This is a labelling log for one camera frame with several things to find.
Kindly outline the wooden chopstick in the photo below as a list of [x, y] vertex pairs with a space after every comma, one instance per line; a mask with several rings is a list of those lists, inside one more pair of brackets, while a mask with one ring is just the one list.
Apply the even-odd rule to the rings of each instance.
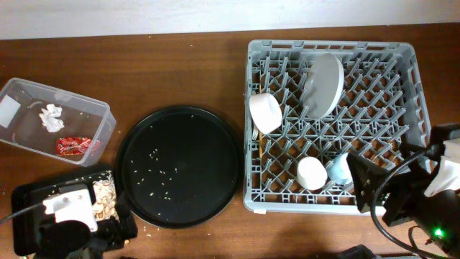
[[[259, 85], [259, 94], [261, 93], [262, 93], [262, 87], [261, 85]], [[260, 165], [262, 168], [263, 149], [262, 149], [262, 133], [260, 132], [260, 130], [258, 134], [258, 139], [259, 139], [259, 161], [260, 161]]]

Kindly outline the white plastic fork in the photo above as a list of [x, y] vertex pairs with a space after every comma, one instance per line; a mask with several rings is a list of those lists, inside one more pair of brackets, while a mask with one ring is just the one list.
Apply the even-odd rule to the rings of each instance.
[[257, 141], [259, 139], [259, 130], [255, 124], [253, 124], [252, 140]]

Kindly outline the light blue plastic cup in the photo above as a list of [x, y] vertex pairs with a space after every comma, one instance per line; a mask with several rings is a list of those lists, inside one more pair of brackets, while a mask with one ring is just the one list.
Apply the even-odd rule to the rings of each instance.
[[338, 185], [346, 185], [353, 181], [347, 162], [348, 153], [343, 153], [332, 160], [331, 166], [326, 170], [328, 177]]

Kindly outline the white tissue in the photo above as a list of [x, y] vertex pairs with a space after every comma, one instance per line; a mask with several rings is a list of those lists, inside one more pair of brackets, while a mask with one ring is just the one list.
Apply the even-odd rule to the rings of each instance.
[[42, 120], [42, 125], [50, 133], [59, 132], [65, 125], [64, 121], [60, 119], [63, 108], [55, 106], [54, 104], [47, 104], [45, 109], [39, 114]]

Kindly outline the cream plastic cup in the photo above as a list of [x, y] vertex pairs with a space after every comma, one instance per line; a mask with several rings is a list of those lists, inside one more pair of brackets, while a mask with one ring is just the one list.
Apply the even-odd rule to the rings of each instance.
[[305, 189], [322, 188], [328, 179], [326, 169], [321, 161], [314, 157], [301, 159], [297, 167], [297, 181]]

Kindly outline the white bowl with food scraps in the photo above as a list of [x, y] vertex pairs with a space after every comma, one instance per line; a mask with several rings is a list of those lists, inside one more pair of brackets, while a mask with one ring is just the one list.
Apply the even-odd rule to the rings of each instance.
[[273, 132], [282, 124], [282, 111], [272, 94], [263, 93], [250, 96], [249, 110], [254, 124], [264, 135]]

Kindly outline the grey round plate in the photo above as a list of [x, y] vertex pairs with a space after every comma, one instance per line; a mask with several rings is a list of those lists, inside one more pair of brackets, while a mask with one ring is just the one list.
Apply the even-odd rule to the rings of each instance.
[[303, 105], [308, 107], [307, 117], [321, 119], [328, 116], [339, 102], [344, 89], [344, 68], [333, 54], [326, 53], [313, 63], [304, 85]]

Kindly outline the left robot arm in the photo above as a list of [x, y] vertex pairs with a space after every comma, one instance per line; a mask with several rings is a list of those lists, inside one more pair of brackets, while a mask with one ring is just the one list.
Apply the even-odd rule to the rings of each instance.
[[85, 184], [60, 188], [41, 202], [44, 214], [53, 222], [40, 233], [39, 256], [42, 258], [102, 258], [108, 243], [97, 237], [98, 224], [93, 202]]

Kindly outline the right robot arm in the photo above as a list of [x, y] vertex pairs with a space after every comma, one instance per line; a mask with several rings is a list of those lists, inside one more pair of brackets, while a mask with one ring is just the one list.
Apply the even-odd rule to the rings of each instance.
[[370, 213], [384, 237], [413, 254], [435, 257], [387, 228], [414, 221], [447, 258], [458, 258], [459, 125], [435, 126], [427, 146], [403, 144], [400, 149], [407, 157], [392, 170], [355, 153], [347, 155], [358, 210]]

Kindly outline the red snack wrapper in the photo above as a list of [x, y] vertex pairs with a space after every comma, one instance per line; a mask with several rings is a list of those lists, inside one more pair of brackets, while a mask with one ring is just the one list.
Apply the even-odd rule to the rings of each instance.
[[57, 155], [84, 155], [93, 140], [87, 137], [66, 137], [57, 140]]

